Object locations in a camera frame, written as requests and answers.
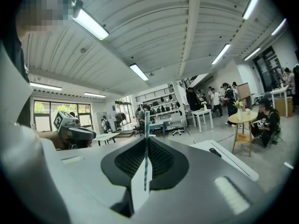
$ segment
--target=white ceiling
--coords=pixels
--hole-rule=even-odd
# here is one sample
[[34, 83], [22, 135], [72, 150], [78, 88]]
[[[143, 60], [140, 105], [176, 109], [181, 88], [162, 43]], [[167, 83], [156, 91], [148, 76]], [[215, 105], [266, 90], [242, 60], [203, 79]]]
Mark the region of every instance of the white ceiling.
[[[246, 21], [242, 14], [249, 0], [199, 0], [195, 22], [189, 19], [194, 15], [189, 14], [194, 11], [190, 0], [82, 1], [109, 37], [100, 42], [71, 21], [52, 34], [28, 35], [22, 43], [25, 62], [32, 81], [62, 86], [66, 95], [105, 94], [106, 100], [210, 73], [225, 43], [232, 44], [228, 57], [243, 58], [269, 38], [283, 18], [271, 0], [259, 0]], [[180, 76], [192, 27], [195, 33]], [[129, 69], [132, 63], [155, 75], [144, 82]]]

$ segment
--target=flower vase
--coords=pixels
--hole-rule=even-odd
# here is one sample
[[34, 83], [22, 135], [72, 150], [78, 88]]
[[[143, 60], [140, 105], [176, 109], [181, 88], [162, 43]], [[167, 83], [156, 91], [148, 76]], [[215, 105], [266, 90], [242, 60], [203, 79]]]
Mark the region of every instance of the flower vase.
[[242, 119], [243, 119], [243, 110], [238, 109], [238, 120], [242, 120]]

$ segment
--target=shelf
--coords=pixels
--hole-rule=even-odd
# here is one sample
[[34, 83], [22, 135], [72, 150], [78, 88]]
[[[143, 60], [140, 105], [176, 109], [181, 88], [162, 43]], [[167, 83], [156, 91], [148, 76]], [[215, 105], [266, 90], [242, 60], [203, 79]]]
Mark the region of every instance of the shelf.
[[245, 134], [245, 136], [246, 136], [245, 138], [241, 138], [237, 135], [236, 142], [241, 143], [241, 144], [250, 143], [249, 135]]
[[165, 112], [157, 113], [157, 114], [152, 114], [152, 115], [150, 115], [150, 117], [154, 117], [154, 116], [158, 116], [158, 115], [162, 115], [162, 114], [168, 114], [168, 113], [175, 112], [175, 111], [179, 111], [179, 109], [176, 109], [176, 110], [170, 110], [170, 111], [165, 111]]
[[172, 101], [172, 102], [168, 102], [168, 103], [165, 103], [165, 104], [156, 105], [156, 106], [153, 106], [151, 108], [156, 108], [156, 107], [159, 107], [159, 106], [162, 106], [162, 105], [169, 105], [169, 104], [173, 104], [173, 103], [176, 103], [176, 102], [177, 102], [177, 100]]
[[159, 97], [155, 97], [155, 98], [151, 98], [151, 99], [147, 99], [147, 100], [144, 100], [144, 101], [141, 101], [141, 103], [148, 103], [148, 102], [152, 102], [153, 100], [156, 100], [156, 99], [161, 99], [161, 97], [167, 97], [169, 95], [175, 95], [175, 92], [172, 92], [172, 93], [168, 93], [168, 94], [165, 94], [165, 95], [161, 95]]

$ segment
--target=black mesh grill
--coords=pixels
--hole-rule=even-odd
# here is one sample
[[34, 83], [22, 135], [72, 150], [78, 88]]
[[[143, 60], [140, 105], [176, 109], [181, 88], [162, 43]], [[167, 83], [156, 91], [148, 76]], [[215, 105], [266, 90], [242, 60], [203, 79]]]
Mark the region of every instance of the black mesh grill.
[[144, 156], [145, 141], [143, 140], [139, 144], [118, 155], [115, 158], [114, 163], [121, 171], [133, 178], [144, 160]]
[[153, 179], [171, 169], [174, 159], [170, 152], [151, 140], [149, 141], [149, 160], [153, 167]]

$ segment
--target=round wooden table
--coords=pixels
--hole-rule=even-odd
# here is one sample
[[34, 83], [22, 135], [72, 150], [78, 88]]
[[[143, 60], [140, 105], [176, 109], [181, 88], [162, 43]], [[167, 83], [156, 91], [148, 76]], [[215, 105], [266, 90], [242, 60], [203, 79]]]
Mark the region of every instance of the round wooden table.
[[[242, 120], [238, 119], [238, 113], [233, 114], [232, 116], [229, 116], [228, 120], [232, 123], [237, 124], [236, 130], [235, 130], [235, 141], [234, 141], [232, 153], [234, 152], [236, 142], [241, 143], [241, 144], [249, 143], [249, 157], [251, 156], [251, 145], [252, 144], [251, 144], [251, 123], [250, 122], [255, 120], [256, 118], [257, 118], [257, 112], [254, 112], [254, 111], [250, 111], [250, 114], [247, 114], [247, 112], [244, 111]], [[249, 135], [246, 135], [245, 138], [239, 137], [238, 136], [239, 124], [243, 124], [242, 134], [244, 134], [244, 123], [247, 123], [247, 122], [249, 124]]]

